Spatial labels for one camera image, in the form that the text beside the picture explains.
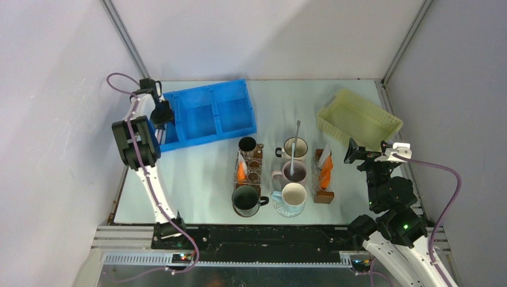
light blue mug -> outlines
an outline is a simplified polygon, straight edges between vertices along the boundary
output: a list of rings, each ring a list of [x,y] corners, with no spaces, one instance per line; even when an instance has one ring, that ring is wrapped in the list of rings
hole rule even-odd
[[[271,197],[282,202],[282,207],[289,213],[300,213],[306,202],[306,190],[298,183],[285,185],[282,191],[273,191]]]

white wall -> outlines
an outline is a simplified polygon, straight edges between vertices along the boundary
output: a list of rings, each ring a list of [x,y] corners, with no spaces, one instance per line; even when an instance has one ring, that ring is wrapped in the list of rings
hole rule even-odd
[[[423,0],[114,1],[161,80],[381,78]]]
[[[388,84],[413,157],[455,168],[463,189],[444,228],[464,286],[506,286],[507,2],[435,1]],[[436,220],[456,186],[413,166]]]
[[[70,286],[123,168],[105,77],[139,75],[98,0],[1,1],[0,23],[0,282]]]

pink handle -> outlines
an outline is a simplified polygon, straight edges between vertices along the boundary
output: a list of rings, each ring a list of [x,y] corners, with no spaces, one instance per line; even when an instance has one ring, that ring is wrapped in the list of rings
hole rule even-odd
[[[272,178],[274,178],[277,175],[282,176],[283,175],[282,171],[281,170],[275,170],[275,171],[273,171],[273,173],[271,173],[271,177]]]

light green plastic basket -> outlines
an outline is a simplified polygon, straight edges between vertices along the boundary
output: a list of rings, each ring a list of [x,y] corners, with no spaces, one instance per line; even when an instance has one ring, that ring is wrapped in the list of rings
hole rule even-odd
[[[345,146],[353,138],[371,151],[380,150],[380,142],[388,141],[403,122],[360,95],[342,88],[317,113],[317,125]]]

black handle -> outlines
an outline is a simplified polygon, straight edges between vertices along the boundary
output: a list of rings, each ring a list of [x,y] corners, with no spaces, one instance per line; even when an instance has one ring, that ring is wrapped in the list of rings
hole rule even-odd
[[[269,203],[269,197],[261,196],[261,206],[267,205]]]
[[[282,148],[275,148],[274,154],[276,155],[276,157],[282,157]]]

